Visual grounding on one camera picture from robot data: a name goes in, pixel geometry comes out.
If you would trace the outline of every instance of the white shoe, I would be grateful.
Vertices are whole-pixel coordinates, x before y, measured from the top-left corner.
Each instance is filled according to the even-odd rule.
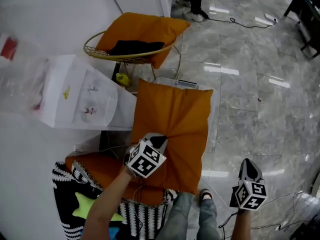
[[[204,20],[201,14],[194,14],[191,11],[183,12],[182,14],[188,20],[194,20],[195,22],[202,22]]]
[[[175,2],[180,6],[191,7],[191,3],[185,0],[176,0]]]

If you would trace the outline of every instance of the black table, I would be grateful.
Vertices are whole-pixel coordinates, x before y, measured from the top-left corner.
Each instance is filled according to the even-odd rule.
[[[307,46],[311,46],[316,50],[312,56],[315,58],[320,54],[320,14],[309,0],[292,0],[284,16],[292,11],[299,16],[300,21],[306,27],[310,34],[310,40],[304,43],[301,48],[303,51]]]

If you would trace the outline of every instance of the wicker chair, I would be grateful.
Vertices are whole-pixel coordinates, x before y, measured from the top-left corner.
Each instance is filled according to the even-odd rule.
[[[132,68],[132,72],[131,75],[133,74],[133,71],[135,70],[136,65],[138,64],[150,64],[150,61],[148,60],[148,56],[150,55],[155,55],[161,52],[164,52],[166,50],[170,50],[172,47],[174,47],[177,52],[180,55],[180,59],[179,59],[179,67],[177,69],[177,73],[175,75],[175,78],[178,76],[179,73],[179,68],[180,68],[180,62],[181,62],[181,53],[179,52],[179,50],[175,47],[175,42],[176,40],[174,40],[173,43],[171,43],[170,45],[159,49],[159,50],[155,50],[155,51],[150,51],[150,52],[145,52],[145,53],[137,53],[137,54],[130,54],[130,55],[109,55],[107,52],[103,51],[103,50],[97,50],[95,47],[89,46],[88,43],[93,40],[94,38],[96,38],[99,35],[104,34],[106,31],[102,31],[98,34],[95,34],[94,36],[92,36],[91,38],[89,38],[83,45],[83,50],[86,54],[88,54],[89,56],[92,56],[94,58],[98,58],[98,59],[102,59],[102,60],[108,60],[108,61],[115,61],[115,62],[119,62],[119,63],[124,63],[124,65],[126,66],[126,64],[134,64],[133,68]],[[151,66],[151,70],[152,70],[152,74],[154,77],[154,80],[156,80],[156,75],[155,75],[155,71],[154,71],[154,67],[150,64]]]

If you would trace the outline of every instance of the marble floor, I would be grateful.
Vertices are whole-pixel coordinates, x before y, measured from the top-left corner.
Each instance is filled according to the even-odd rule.
[[[202,178],[228,204],[240,164],[250,158],[263,172],[268,201],[289,194],[252,212],[252,228],[308,221],[320,208],[319,200],[308,195],[320,169],[320,56],[311,60],[312,51],[300,51],[303,42],[296,21],[283,18],[287,7],[282,0],[202,0],[202,9],[213,19],[233,17],[247,26],[265,26],[255,17],[264,19],[268,13],[279,23],[260,29],[211,20],[191,22],[177,42],[182,54],[178,78],[218,93]],[[171,16],[182,18],[184,10],[173,4]],[[178,65],[179,54],[173,49],[156,76],[173,78]],[[143,66],[135,70],[134,79],[139,77],[153,79]],[[214,201],[221,225],[233,211],[216,195]],[[197,212],[193,205],[190,216]],[[191,240],[198,230],[195,222],[190,219]],[[226,238],[234,223],[235,217],[226,225]],[[289,239],[299,226],[285,232],[275,231],[275,226],[252,229],[251,239]]]

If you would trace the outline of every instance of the forearm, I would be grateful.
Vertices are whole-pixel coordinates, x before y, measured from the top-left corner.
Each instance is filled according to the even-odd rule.
[[[131,173],[125,168],[97,198],[86,218],[81,240],[109,239],[109,223],[131,179]]]
[[[240,210],[235,219],[231,240],[250,240],[251,214],[249,210]]]

